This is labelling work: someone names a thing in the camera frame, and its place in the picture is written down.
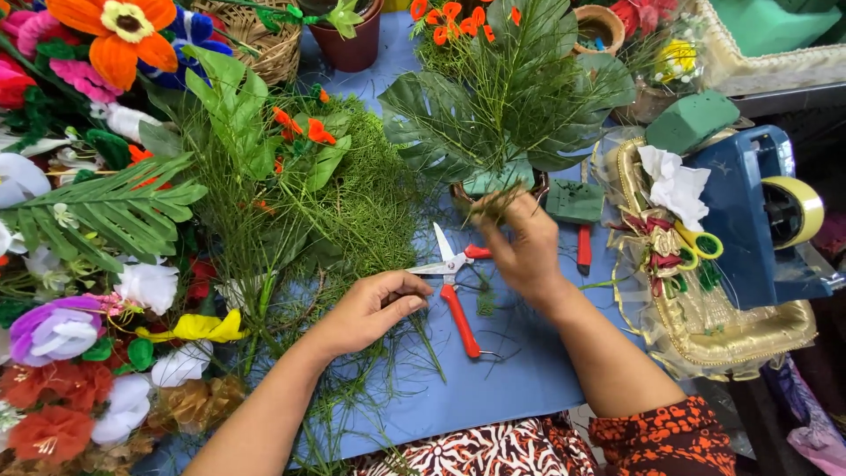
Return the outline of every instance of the hand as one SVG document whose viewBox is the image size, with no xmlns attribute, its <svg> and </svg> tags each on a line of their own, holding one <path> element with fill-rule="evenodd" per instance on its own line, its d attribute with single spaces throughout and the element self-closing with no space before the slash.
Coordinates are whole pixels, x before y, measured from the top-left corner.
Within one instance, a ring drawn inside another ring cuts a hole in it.
<svg viewBox="0 0 846 476">
<path fill-rule="evenodd" d="M 474 215 L 473 221 L 485 236 L 505 283 L 549 317 L 551 307 L 570 286 L 558 267 L 558 225 L 531 195 L 520 193 L 502 212 L 514 229 L 514 242 L 509 243 L 497 227 L 500 217 L 492 216 L 492 209 L 503 209 L 496 201 L 504 206 L 504 200 L 496 194 L 482 198 L 474 209 L 486 211 Z"/>
<path fill-rule="evenodd" d="M 402 270 L 358 280 L 302 340 L 329 360 L 360 351 L 401 318 L 425 307 L 424 296 L 433 292 L 420 277 Z"/>
</svg>

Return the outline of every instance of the red-handled scissors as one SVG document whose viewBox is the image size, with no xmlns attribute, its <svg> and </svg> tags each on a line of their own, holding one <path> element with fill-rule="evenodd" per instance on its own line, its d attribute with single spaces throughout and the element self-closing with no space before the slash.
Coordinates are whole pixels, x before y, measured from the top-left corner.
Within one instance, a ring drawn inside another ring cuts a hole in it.
<svg viewBox="0 0 846 476">
<path fill-rule="evenodd" d="M 480 349 L 479 344 L 475 341 L 475 337 L 473 337 L 473 331 L 470 329 L 470 325 L 467 324 L 467 317 L 464 316 L 464 309 L 461 307 L 459 296 L 455 293 L 455 274 L 459 269 L 465 264 L 472 264 L 476 259 L 492 257 L 491 252 L 487 248 L 480 248 L 476 245 L 469 244 L 464 251 L 455 254 L 453 253 L 453 248 L 449 245 L 449 241 L 447 241 L 447 237 L 443 234 L 441 227 L 437 223 L 434 225 L 437 245 L 441 249 L 441 259 L 443 261 L 418 266 L 417 268 L 408 268 L 406 271 L 412 274 L 443 275 L 441 297 L 449 304 L 449 311 L 453 314 L 455 325 L 459 328 L 461 341 L 464 343 L 464 350 L 467 351 L 467 355 L 473 358 L 481 354 L 499 356 L 495 352 L 482 351 Z"/>
</svg>

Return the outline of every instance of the fern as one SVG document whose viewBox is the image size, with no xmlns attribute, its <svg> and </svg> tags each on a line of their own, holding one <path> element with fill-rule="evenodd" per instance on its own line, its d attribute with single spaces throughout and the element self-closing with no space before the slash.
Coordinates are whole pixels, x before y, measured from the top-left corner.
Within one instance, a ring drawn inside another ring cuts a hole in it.
<svg viewBox="0 0 846 476">
<path fill-rule="evenodd" d="M 20 231 L 30 251 L 44 242 L 62 259 L 81 255 L 100 268 L 120 272 L 122 265 L 114 257 L 85 238 L 85 233 L 94 231 L 109 246 L 143 263 L 155 263 L 156 255 L 176 253 L 173 222 L 191 218 L 187 206 L 206 194 L 206 188 L 193 180 L 157 190 L 190 165 L 190 155 L 148 158 L 110 177 L 50 191 L 0 210 L 0 219 Z M 148 180 L 153 181 L 138 186 Z M 78 230 L 61 226 L 53 217 L 57 203 L 68 206 L 80 223 Z"/>
</svg>

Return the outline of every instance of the yellow ribbon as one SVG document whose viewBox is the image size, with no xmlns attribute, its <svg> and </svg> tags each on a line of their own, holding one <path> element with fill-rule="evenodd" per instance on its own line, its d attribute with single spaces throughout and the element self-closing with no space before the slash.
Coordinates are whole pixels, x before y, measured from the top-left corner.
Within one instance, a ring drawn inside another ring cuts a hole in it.
<svg viewBox="0 0 846 476">
<path fill-rule="evenodd" d="M 176 323 L 176 327 L 173 330 L 152 334 L 149 330 L 139 327 L 135 329 L 135 333 L 152 340 L 153 343 L 171 339 L 208 339 L 212 342 L 229 342 L 230 340 L 243 339 L 250 335 L 248 330 L 239 331 L 238 329 L 240 327 L 241 312 L 238 309 L 233 309 L 229 311 L 229 314 L 223 320 L 212 316 L 184 314 L 179 318 L 179 322 Z"/>
</svg>

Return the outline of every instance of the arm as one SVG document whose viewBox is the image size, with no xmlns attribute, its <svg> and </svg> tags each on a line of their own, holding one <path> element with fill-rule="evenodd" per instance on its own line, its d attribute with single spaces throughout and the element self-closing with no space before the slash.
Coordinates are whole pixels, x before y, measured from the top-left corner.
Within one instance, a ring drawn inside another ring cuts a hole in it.
<svg viewBox="0 0 846 476">
<path fill-rule="evenodd" d="M 474 221 L 505 282 L 543 313 L 561 335 L 591 409 L 600 417 L 627 417 L 684 400 L 686 395 L 561 275 L 558 225 L 528 194 L 504 208 L 514 229 L 509 243 L 491 210 L 498 197 L 476 204 Z"/>
<path fill-rule="evenodd" d="M 202 447 L 184 476 L 278 476 L 317 380 L 337 356 L 360 351 L 426 305 L 432 288 L 404 271 L 356 282 L 335 308 L 280 358 L 250 398 Z"/>
</svg>

